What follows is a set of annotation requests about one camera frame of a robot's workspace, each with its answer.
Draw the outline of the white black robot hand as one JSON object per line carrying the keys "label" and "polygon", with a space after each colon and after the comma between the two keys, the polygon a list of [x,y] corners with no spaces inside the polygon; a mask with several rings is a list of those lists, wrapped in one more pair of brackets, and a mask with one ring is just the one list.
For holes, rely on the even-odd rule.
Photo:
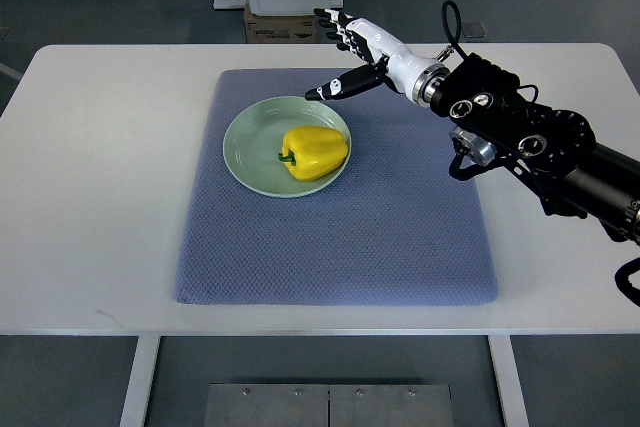
{"label": "white black robot hand", "polygon": [[316,9],[314,13],[338,49],[356,55],[364,64],[309,90],[307,100],[346,99],[385,84],[414,104],[430,106],[436,88],[449,75],[444,60],[453,52],[451,46],[434,58],[424,58],[367,19],[334,9]]}

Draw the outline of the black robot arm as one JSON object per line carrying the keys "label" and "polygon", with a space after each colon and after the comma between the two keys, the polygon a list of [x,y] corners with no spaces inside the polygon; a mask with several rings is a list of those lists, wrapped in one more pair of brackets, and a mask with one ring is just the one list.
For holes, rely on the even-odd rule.
{"label": "black robot arm", "polygon": [[461,64],[428,82],[420,100],[455,125],[451,177],[466,181],[506,168],[540,200],[546,215],[595,217],[615,242],[639,240],[639,163],[597,142],[588,120],[521,95],[524,84],[459,44],[460,15],[447,0],[441,20]]}

